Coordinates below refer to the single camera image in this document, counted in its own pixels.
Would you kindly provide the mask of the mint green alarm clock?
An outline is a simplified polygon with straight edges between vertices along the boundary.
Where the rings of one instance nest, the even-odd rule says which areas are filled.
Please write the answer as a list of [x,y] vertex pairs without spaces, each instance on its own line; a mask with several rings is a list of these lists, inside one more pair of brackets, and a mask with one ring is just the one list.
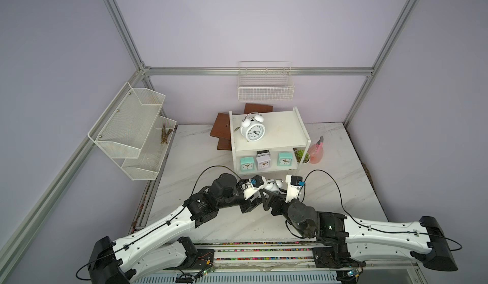
[[290,152],[279,152],[278,153],[278,166],[289,167],[293,162],[293,154]]
[[240,158],[240,170],[250,172],[255,170],[255,159],[252,156]]

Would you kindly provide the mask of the clear square alarm clock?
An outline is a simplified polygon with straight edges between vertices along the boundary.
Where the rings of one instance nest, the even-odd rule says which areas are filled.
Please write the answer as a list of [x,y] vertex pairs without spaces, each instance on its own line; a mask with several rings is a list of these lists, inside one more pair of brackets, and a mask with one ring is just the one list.
[[256,157],[257,169],[264,170],[271,167],[271,155],[270,154],[260,154]]
[[270,155],[269,150],[262,150],[257,152],[257,157]]

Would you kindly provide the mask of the white twin-bell alarm clock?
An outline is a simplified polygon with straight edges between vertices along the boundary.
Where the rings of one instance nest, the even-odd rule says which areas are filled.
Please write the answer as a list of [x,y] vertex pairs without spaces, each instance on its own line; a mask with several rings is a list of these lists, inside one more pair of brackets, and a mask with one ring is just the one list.
[[249,142],[261,140],[265,133],[264,117],[258,112],[247,114],[241,121],[240,133]]

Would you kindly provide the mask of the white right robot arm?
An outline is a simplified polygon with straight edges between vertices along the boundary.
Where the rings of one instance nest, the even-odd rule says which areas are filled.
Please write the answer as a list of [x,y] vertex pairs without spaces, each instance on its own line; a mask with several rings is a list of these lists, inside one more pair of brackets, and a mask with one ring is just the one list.
[[314,239],[332,249],[337,265],[375,259],[418,261],[430,270],[457,271],[458,266],[437,219],[423,216],[411,223],[355,219],[333,212],[317,212],[297,198],[261,190],[264,210],[281,215],[300,238]]

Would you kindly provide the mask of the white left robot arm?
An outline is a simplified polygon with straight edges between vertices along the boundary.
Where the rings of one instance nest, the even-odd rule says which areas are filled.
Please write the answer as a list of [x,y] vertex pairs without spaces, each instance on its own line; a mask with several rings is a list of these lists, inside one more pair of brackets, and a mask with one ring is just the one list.
[[273,180],[257,175],[240,179],[221,174],[166,217],[126,237],[108,236],[95,243],[86,268],[91,283],[134,283],[156,271],[190,269],[198,250],[186,234],[217,217],[223,208],[238,206],[242,213],[261,204],[261,190],[277,191]]

